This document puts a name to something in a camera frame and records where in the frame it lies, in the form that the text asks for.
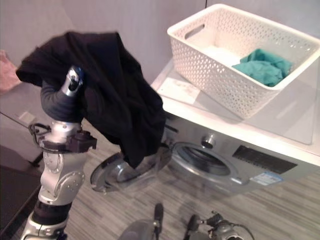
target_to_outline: wall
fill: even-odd
[[[0,47],[15,65],[68,30],[118,31],[151,83],[171,58],[167,28],[205,0],[0,0]]]
[[[320,38],[320,0],[207,0],[226,4]]]

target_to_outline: pink cloth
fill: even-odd
[[[0,50],[0,95],[21,83],[16,75],[16,69],[16,66],[7,58],[6,52]]]

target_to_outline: basket handle hole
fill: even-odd
[[[191,38],[193,35],[196,35],[197,33],[199,33],[202,29],[205,28],[205,24],[201,24],[200,26],[194,28],[193,30],[187,32],[184,36],[184,39],[187,40],[189,38]]]

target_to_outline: washer knob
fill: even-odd
[[[215,141],[214,134],[208,134],[204,136],[201,140],[201,145],[206,149],[212,149],[215,144],[216,144],[216,141]]]

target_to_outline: sticker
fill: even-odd
[[[25,111],[19,116],[19,119],[25,124],[30,125],[36,120],[36,116],[32,115],[30,112]]]
[[[258,184],[268,186],[271,184],[282,182],[284,179],[275,173],[265,171],[258,176],[250,178],[250,180]]]
[[[165,97],[193,104],[200,90],[189,82],[167,77],[157,92]]]

